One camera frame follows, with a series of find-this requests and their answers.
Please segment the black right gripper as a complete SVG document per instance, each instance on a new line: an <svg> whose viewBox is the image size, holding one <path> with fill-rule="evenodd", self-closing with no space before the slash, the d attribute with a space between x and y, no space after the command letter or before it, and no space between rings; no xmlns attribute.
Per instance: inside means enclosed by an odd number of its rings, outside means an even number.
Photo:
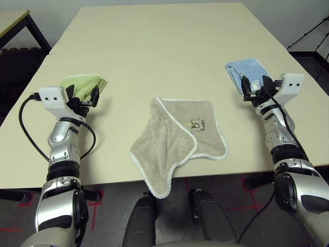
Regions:
<svg viewBox="0 0 329 247"><path fill-rule="evenodd" d="M274 96L278 90L273 86L273 80L269 76L262 76L263 85L260 90L251 93L250 82L246 76L242 76L241 88L243 91L244 101L250 101L254 107L267 102L271 96Z"/></svg>

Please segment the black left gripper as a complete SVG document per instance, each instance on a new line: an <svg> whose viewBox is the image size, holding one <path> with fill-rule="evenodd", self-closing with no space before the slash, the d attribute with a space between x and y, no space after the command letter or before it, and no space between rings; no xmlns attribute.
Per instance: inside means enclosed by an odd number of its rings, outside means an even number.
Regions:
<svg viewBox="0 0 329 247"><path fill-rule="evenodd" d="M81 117L86 117L89 112L90 104L87 101L81 101L78 97L74 97L74 88L75 86L72 84L66 88L66 93L68 96L67 106L73 110L74 113ZM96 85L90 94L90 103L91 106L96 106L99 100L99 88Z"/></svg>

